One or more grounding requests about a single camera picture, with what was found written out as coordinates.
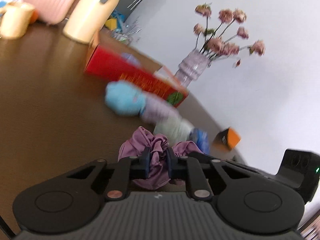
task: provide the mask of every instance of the bouquet of flowers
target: bouquet of flowers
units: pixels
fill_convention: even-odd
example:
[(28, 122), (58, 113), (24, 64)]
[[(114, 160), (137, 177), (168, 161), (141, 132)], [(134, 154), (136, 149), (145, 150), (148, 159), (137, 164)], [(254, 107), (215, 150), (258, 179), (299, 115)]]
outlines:
[[(236, 66), (239, 66), (241, 61), (237, 56), (239, 51), (243, 49), (248, 49), (249, 54), (257, 53), (259, 56), (262, 56), (265, 52), (265, 45), (262, 40), (256, 41), (252, 45), (244, 46), (240, 48), (235, 43), (230, 42), (232, 39), (236, 37), (240, 37), (244, 40), (249, 38), (249, 33), (244, 27), (239, 27), (236, 34), (229, 39), (223, 40), (222, 36), (225, 31), (234, 23), (237, 22), (242, 24), (246, 21), (247, 15), (244, 11), (240, 9), (236, 9), (234, 11), (230, 9), (223, 9), (219, 12), (219, 19), (221, 24), (218, 28), (212, 29), (208, 28), (208, 20), (211, 18), (211, 4), (202, 4), (196, 7), (196, 13), (202, 15), (206, 18), (206, 28), (204, 28), (201, 24), (196, 24), (193, 31), (197, 35), (196, 40), (196, 48), (198, 46), (198, 40), (200, 36), (204, 36), (204, 44), (200, 49), (200, 53), (206, 56), (210, 62), (220, 59), (225, 59), (228, 57), (237, 59)], [(221, 27), (224, 27), (224, 30), (221, 33), (218, 33)]]

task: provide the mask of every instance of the ribbed gray surface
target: ribbed gray surface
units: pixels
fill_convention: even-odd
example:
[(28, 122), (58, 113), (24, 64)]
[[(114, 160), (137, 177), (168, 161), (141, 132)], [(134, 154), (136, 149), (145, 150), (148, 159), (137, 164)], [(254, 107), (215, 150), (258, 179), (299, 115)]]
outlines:
[(120, 202), (109, 202), (86, 227), (58, 236), (21, 232), (15, 240), (301, 240), (294, 232), (254, 236), (226, 225), (205, 202), (185, 192), (132, 192)]

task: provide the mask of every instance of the orange and black box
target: orange and black box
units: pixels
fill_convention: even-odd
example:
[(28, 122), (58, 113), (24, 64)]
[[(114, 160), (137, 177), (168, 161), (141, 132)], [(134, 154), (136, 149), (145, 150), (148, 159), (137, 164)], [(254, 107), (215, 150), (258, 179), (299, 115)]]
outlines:
[(212, 146), (223, 151), (230, 152), (240, 142), (241, 138), (231, 127), (217, 134)]
[[(101, 36), (96, 33), (90, 44), (85, 73), (99, 76), (107, 81), (127, 80), (146, 92), (156, 94), (174, 107), (188, 96), (186, 89), (153, 75), (162, 67), (159, 63), (111, 38), (108, 34), (104, 35), (104, 41), (100, 40)], [(123, 52), (136, 57), (141, 63), (141, 68), (122, 59), (120, 54)]]

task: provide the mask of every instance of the light blue scrunchie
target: light blue scrunchie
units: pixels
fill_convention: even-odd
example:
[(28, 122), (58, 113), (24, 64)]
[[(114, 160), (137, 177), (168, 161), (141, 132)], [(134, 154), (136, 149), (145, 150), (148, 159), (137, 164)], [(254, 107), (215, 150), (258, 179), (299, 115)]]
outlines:
[(129, 82), (110, 82), (106, 87), (105, 103), (116, 114), (135, 116), (143, 112), (146, 96)]

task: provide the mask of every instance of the open cardboard box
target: open cardboard box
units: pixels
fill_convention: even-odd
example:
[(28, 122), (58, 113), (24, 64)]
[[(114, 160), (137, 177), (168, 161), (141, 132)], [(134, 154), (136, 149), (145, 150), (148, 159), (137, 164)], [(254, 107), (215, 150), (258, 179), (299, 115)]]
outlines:
[[(141, 68), (123, 59), (121, 57), (123, 52), (132, 54), (140, 61)], [(161, 79), (155, 75), (161, 68), (165, 68), (165, 72), (169, 75), (168, 79)], [(107, 81), (127, 80), (146, 92), (158, 95), (175, 107), (188, 96), (188, 91), (175, 82), (166, 67), (115, 40), (104, 30), (96, 32), (89, 45), (84, 72)]]

